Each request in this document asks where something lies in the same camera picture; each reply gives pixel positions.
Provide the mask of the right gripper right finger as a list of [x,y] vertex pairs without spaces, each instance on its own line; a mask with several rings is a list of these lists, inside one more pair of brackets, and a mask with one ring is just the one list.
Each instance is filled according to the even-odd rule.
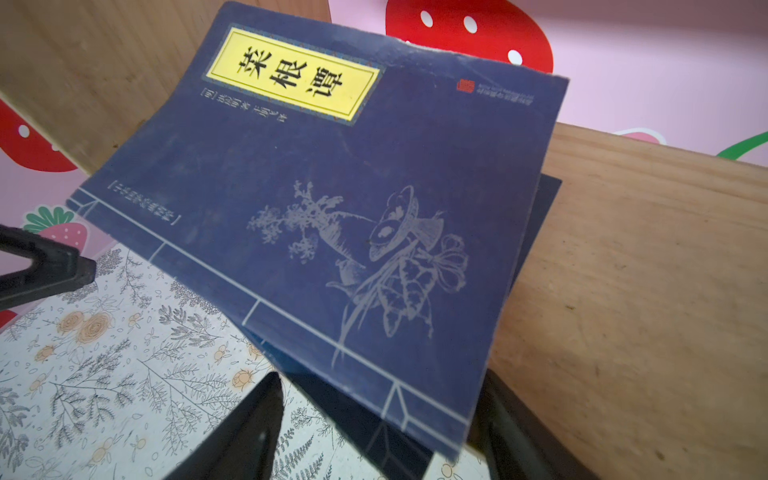
[[492,370],[487,370],[467,446],[493,479],[595,479]]

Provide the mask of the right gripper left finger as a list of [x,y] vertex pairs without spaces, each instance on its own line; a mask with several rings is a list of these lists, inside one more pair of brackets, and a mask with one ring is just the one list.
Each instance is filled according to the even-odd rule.
[[169,479],[269,479],[283,418],[276,372],[266,375]]

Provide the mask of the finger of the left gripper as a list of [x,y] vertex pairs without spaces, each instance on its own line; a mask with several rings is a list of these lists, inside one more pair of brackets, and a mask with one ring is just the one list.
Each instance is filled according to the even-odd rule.
[[96,261],[75,247],[20,228],[1,226],[1,250],[31,260],[28,268],[1,276],[2,310],[76,291],[96,277]]

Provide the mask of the blue book yellow label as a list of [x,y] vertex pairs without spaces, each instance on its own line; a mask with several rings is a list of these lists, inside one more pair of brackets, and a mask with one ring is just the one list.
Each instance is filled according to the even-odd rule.
[[270,180],[247,222],[263,261],[245,336],[384,474],[421,477],[469,433],[501,308],[560,190],[524,227],[460,226],[423,189]]

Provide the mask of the purple-navy book yellow label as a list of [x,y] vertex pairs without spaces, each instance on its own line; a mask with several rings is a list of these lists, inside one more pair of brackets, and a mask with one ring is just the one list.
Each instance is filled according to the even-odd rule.
[[455,458],[567,88],[227,2],[167,102],[67,204]]

